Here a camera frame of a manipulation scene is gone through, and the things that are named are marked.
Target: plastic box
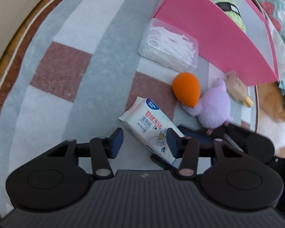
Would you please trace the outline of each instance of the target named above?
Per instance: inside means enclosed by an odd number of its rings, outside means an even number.
[[[191,72],[198,65],[198,41],[156,18],[145,28],[138,52],[179,72]]]

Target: brown rug border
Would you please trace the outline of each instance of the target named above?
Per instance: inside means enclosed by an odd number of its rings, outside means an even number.
[[[36,31],[38,30],[39,26],[41,25],[41,23],[45,20],[45,18],[47,17],[47,15],[63,0],[54,0],[49,6],[47,6],[44,11],[42,11],[42,13],[36,18],[36,20],[33,22],[33,24],[31,25],[31,27],[29,28],[29,30],[27,31],[17,53],[15,56],[15,59],[8,71],[8,74],[2,84],[2,87],[0,88],[0,112],[3,106],[3,103],[6,99],[6,97],[8,96],[9,92],[11,91],[11,88],[13,87],[19,71],[20,71],[20,67],[21,67],[21,63],[24,57],[24,54],[32,40],[32,38],[34,37]]]

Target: orange egg-shaped object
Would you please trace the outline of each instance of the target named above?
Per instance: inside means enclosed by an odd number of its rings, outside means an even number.
[[[195,75],[187,72],[180,73],[175,77],[172,90],[182,104],[192,108],[197,105],[201,95],[198,79]]]

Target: white wipes package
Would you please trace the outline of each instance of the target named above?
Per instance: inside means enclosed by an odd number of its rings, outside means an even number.
[[[121,117],[123,125],[154,154],[172,164],[175,160],[166,141],[166,132],[172,128],[184,135],[149,98],[137,97],[132,107]]]

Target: blue logo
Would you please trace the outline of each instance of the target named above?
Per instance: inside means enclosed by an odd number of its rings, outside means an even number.
[[[157,105],[151,99],[147,98],[146,103],[152,110],[159,110]]]

